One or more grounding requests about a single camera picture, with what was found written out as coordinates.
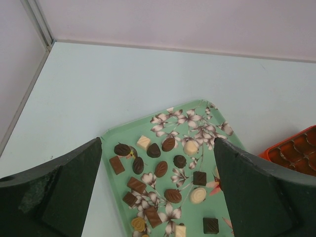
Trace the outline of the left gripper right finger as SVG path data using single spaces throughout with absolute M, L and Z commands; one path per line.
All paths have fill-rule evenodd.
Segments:
M 216 138 L 214 155 L 236 237 L 314 237 L 316 178 Z

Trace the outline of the green floral tray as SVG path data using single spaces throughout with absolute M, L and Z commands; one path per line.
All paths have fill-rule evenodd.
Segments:
M 214 141 L 241 142 L 218 108 L 196 100 L 108 130 L 102 158 L 127 237 L 231 237 L 233 228 L 221 190 Z M 197 142 L 194 155 L 184 153 Z M 176 155 L 186 158 L 177 168 Z M 206 186 L 193 184 L 195 171 L 207 174 Z M 205 200 L 190 201 L 195 188 Z

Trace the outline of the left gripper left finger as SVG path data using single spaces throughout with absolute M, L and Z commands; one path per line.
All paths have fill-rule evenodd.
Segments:
M 80 237 L 100 165 L 99 137 L 0 180 L 2 237 Z

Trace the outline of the orange chocolate box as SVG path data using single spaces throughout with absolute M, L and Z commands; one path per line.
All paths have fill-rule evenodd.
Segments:
M 259 157 L 285 168 L 316 175 L 316 127 L 305 130 L 269 147 Z

